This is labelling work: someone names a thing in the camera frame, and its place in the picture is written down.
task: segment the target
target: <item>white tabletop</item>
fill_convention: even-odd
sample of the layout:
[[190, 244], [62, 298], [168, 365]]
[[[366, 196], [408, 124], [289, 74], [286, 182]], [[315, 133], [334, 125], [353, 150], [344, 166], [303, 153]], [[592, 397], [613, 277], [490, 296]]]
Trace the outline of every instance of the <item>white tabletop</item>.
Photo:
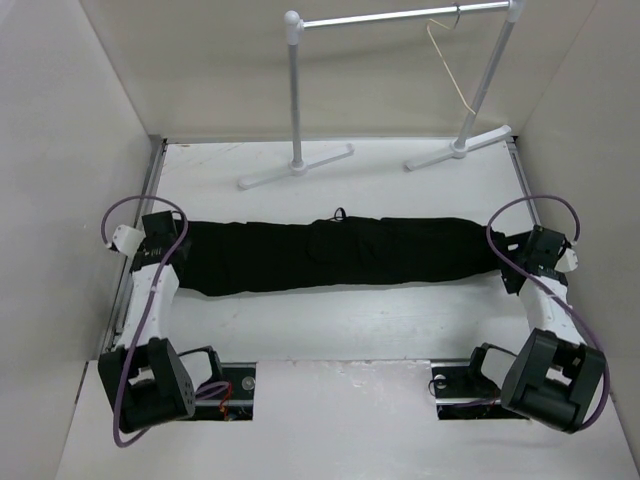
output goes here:
[[[522, 194], [504, 143], [414, 173], [402, 162], [442, 142], [353, 143], [353, 158], [246, 192], [238, 176], [284, 164], [288, 144], [172, 146], [158, 193], [192, 219], [282, 223], [327, 218], [337, 207], [484, 223]], [[531, 219], [521, 205], [496, 226], [516, 233]], [[260, 360], [254, 420], [174, 422], [120, 450], [92, 362], [57, 480], [638, 479], [611, 402], [575, 435], [525, 420], [438, 421], [429, 362], [402, 359], [468, 357], [484, 341], [519, 350], [529, 333], [524, 311], [497, 275], [214, 299], [183, 291], [171, 322], [178, 351], [212, 345], [225, 362]], [[399, 361], [335, 361], [352, 359]]]

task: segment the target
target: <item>white rack stand base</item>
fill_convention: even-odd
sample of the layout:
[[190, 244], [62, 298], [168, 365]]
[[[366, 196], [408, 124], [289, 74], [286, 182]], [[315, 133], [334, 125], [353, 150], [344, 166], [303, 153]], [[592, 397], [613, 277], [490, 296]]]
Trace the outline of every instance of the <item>white rack stand base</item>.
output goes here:
[[303, 158], [302, 163], [299, 166], [295, 166], [293, 162], [290, 162], [286, 167], [275, 168], [262, 173], [256, 173], [254, 175], [247, 175], [246, 177], [242, 177], [238, 180], [238, 186], [243, 190], [248, 190], [266, 183], [275, 182], [282, 178], [300, 177], [312, 168], [321, 167], [322, 165], [350, 157], [354, 152], [354, 146], [351, 143], [347, 143], [344, 146], [332, 148], [325, 152], [316, 153], [315, 155]]
[[469, 138], [464, 148], [456, 147], [456, 141], [452, 140], [449, 146], [433, 152], [424, 160], [409, 160], [408, 162], [405, 162], [404, 166], [407, 170], [413, 171], [418, 170], [419, 168], [435, 165], [436, 163], [444, 162], [450, 158], [464, 158], [467, 156], [468, 152], [505, 140], [509, 136], [511, 136], [511, 127], [503, 125], [496, 130], [491, 130], [490, 132]]

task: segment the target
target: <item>black pants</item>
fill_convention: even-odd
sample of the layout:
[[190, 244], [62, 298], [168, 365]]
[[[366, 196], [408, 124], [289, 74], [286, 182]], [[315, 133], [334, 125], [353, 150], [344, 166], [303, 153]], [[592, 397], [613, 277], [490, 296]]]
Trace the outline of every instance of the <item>black pants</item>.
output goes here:
[[499, 266], [485, 227], [459, 218], [190, 222], [187, 238], [191, 248], [180, 287], [211, 297], [320, 285], [442, 282]]

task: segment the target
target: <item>white panel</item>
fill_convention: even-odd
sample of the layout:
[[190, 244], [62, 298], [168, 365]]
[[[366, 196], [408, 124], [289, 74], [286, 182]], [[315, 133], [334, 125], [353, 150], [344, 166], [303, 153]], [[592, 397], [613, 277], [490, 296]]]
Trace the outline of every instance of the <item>white panel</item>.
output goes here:
[[[640, 4], [599, 1], [524, 130], [519, 145], [532, 187], [578, 209], [583, 237], [570, 298], [602, 337], [607, 354], [637, 364], [640, 338]], [[561, 208], [540, 204], [550, 226]], [[613, 370], [621, 417], [640, 455], [638, 376]]]
[[261, 362], [252, 422], [175, 422], [118, 449], [94, 363], [57, 480], [637, 480], [615, 410], [575, 435], [438, 421], [428, 362]]
[[[310, 223], [344, 207], [348, 215], [456, 216], [480, 224], [522, 195], [505, 142], [407, 173], [405, 160], [446, 141], [350, 141], [353, 157], [249, 191], [238, 190], [238, 176], [285, 165], [290, 143], [172, 145], [158, 194], [194, 220]], [[303, 150], [337, 144], [306, 142]], [[496, 228], [529, 230], [526, 206], [506, 212]], [[179, 290], [170, 327], [179, 351], [210, 344], [224, 361], [466, 357], [484, 341], [519, 350], [527, 337], [523, 308], [497, 274], [437, 285], [335, 286], [211, 299]]]
[[0, 1], [2, 19], [0, 478], [50, 479], [121, 268], [100, 217], [150, 147], [76, 0]]
[[[169, 136], [283, 138], [289, 134], [283, 16], [302, 18], [448, 6], [447, 0], [82, 0], [147, 130]], [[518, 133], [594, 0], [532, 0], [515, 28], [478, 130]], [[473, 97], [505, 13], [434, 27]], [[445, 19], [453, 24], [454, 19]], [[424, 21], [307, 32], [302, 38], [303, 133], [453, 135], [466, 111]]]

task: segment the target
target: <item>metal rod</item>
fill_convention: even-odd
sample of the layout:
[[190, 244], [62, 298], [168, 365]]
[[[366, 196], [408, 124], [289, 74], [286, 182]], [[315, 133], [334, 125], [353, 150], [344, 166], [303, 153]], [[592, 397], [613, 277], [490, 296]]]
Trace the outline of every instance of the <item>metal rod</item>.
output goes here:
[[407, 12], [391, 12], [391, 13], [377, 13], [373, 15], [358, 15], [356, 17], [343, 17], [343, 18], [328, 18], [326, 20], [314, 20], [310, 22], [304, 22], [304, 30], [316, 30], [327, 27], [339, 27], [342, 25], [356, 25], [356, 24], [368, 24], [388, 22], [393, 20], [407, 20], [418, 18], [436, 18], [444, 16], [458, 16], [467, 13], [486, 13], [486, 12], [499, 12], [509, 9], [511, 2], [505, 0], [502, 2], [490, 2], [490, 3], [478, 3], [475, 5], [460, 5], [459, 7], [453, 5], [451, 7], [441, 8], [425, 8], [423, 10], [410, 10]]
[[300, 135], [300, 92], [298, 89], [298, 44], [289, 45], [289, 88], [291, 92], [291, 133], [293, 166], [302, 166], [302, 137]]
[[460, 130], [460, 135], [458, 135], [458, 138], [454, 142], [455, 148], [463, 149], [465, 147], [465, 144], [467, 143], [467, 138], [469, 138], [469, 134], [471, 133], [471, 129], [473, 128], [473, 123], [475, 122], [478, 111], [482, 106], [484, 97], [487, 95], [489, 85], [491, 84], [491, 79], [493, 79], [493, 75], [496, 73], [498, 63], [500, 63], [500, 57], [502, 57], [502, 53], [507, 46], [507, 42], [509, 41], [509, 37], [511, 36], [514, 25], [515, 22], [506, 21], [502, 26], [502, 30], [500, 30], [498, 41], [496, 42], [496, 46], [493, 49], [491, 58], [489, 58], [489, 63], [487, 64], [487, 68], [485, 69], [482, 80], [480, 81], [480, 86], [478, 87], [476, 96], [474, 97], [473, 103], [471, 104], [471, 109], [476, 113], [473, 114], [469, 112], [467, 114], [467, 118], [465, 118], [464, 124], [462, 125], [462, 130]]
[[492, 398], [437, 398], [437, 406], [455, 406], [455, 407], [478, 407], [482, 405], [500, 405], [500, 399]]

